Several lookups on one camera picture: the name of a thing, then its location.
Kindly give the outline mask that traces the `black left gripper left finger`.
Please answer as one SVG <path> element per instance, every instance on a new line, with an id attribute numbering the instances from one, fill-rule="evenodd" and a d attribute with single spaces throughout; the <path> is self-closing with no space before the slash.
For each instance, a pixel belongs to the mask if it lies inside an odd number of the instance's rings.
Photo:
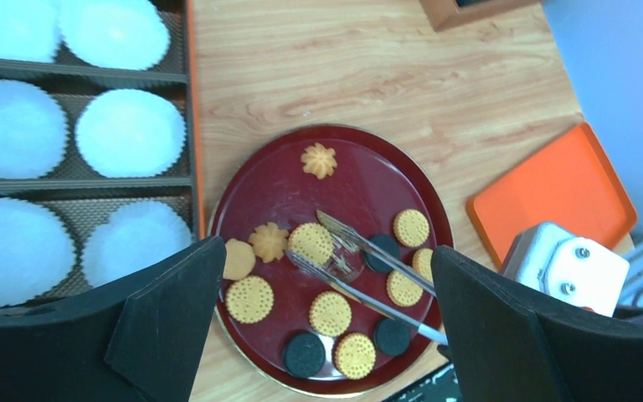
<path id="1" fill-rule="evenodd" d="M 226 251 L 218 236 L 119 280 L 0 308 L 0 401 L 186 401 Z"/>

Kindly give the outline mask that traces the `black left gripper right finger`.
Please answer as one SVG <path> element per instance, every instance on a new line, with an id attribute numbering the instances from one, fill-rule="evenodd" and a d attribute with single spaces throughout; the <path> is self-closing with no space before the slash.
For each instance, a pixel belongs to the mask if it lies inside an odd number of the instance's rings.
<path id="1" fill-rule="evenodd" d="M 643 325 L 574 307 L 442 245 L 436 299 L 466 401 L 643 401 Z"/>

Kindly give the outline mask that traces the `metal tongs white handle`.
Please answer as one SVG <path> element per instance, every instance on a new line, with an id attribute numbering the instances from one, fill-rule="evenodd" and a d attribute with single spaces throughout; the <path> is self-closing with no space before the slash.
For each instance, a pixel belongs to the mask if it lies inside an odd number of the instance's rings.
<path id="1" fill-rule="evenodd" d="M 407 277 L 414 284 L 427 291 L 431 296 L 436 296 L 434 286 L 430 284 L 423 276 L 413 271 L 405 263 L 390 255 L 388 252 L 382 250 L 369 240 L 363 238 L 353 227 L 344 224 L 342 221 L 332 217 L 331 215 L 317 209 L 315 211 L 318 222 L 325 227 L 333 236 L 336 236 L 351 252 L 358 253 L 360 250 L 367 254 L 376 257 L 383 263 L 389 265 L 394 271 L 401 273 Z M 383 314 L 385 317 L 391 318 L 397 322 L 402 322 L 411 329 L 414 329 L 419 335 L 425 337 L 433 342 L 438 343 L 440 346 L 448 347 L 448 338 L 439 330 L 416 320 L 405 313 L 402 313 L 394 307 L 388 306 L 369 296 L 362 291 L 349 285 L 340 277 L 333 274 L 328 266 L 330 262 L 325 262 L 323 265 L 318 265 L 306 260 L 294 251 L 288 250 L 287 257 L 291 262 L 296 265 L 301 271 L 308 275 L 314 276 L 317 279 L 327 283 L 331 287 L 341 292 L 346 292 L 353 300 L 363 304 L 364 306 Z"/>

